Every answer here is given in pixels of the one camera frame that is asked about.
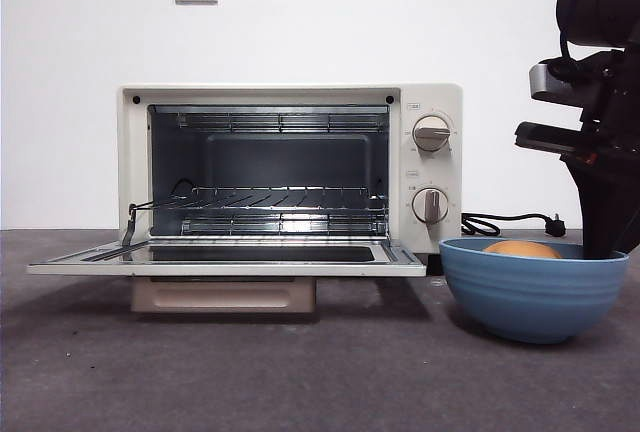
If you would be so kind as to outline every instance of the white wall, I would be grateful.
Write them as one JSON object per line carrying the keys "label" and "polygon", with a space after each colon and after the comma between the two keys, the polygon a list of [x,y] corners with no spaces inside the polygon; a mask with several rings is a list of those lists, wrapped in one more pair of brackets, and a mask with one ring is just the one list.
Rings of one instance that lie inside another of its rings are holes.
{"label": "white wall", "polygon": [[516,148],[522,120],[577,127],[529,99],[558,54],[555,0],[2,0],[4,228],[117,225],[116,87],[127,82],[457,82],[467,211],[558,211],[556,156]]}

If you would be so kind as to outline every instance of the toaster oven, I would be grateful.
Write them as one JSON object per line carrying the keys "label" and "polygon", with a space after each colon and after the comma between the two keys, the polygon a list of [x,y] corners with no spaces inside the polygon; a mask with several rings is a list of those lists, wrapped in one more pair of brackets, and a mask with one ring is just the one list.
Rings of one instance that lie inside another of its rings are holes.
{"label": "toaster oven", "polygon": [[132,309],[309,312],[317,277],[424,276],[460,234],[450,84],[134,85],[120,240],[29,272],[133,277]]}

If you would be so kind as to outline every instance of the open oven door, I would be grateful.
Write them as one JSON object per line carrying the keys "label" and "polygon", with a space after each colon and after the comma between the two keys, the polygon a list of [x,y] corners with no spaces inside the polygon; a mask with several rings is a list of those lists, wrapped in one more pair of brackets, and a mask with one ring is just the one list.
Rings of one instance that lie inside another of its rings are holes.
{"label": "open oven door", "polygon": [[316,277],[415,277],[426,267],[387,239],[154,239],[28,266],[34,274],[132,276],[135,312],[309,313]]}
{"label": "open oven door", "polygon": [[113,242],[28,266],[33,274],[138,277],[418,277],[426,267],[388,239],[223,238]]}

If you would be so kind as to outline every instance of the oven control panel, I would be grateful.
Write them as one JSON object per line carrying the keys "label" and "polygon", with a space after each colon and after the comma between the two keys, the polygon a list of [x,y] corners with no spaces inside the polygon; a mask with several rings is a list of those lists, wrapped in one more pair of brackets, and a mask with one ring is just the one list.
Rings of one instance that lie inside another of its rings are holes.
{"label": "oven control panel", "polygon": [[399,233],[415,253],[460,235],[462,93],[455,85],[403,87]]}

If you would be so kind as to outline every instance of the gray floor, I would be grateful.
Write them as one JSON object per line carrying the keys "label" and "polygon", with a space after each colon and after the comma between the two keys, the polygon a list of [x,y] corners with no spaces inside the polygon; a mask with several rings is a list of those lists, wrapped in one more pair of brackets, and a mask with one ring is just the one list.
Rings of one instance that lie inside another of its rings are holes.
{"label": "gray floor", "polygon": [[489,336],[434,278],[321,280],[304,322],[136,315],[127,279],[24,272],[114,237],[2,234],[3,431],[640,430],[640,255],[556,346]]}

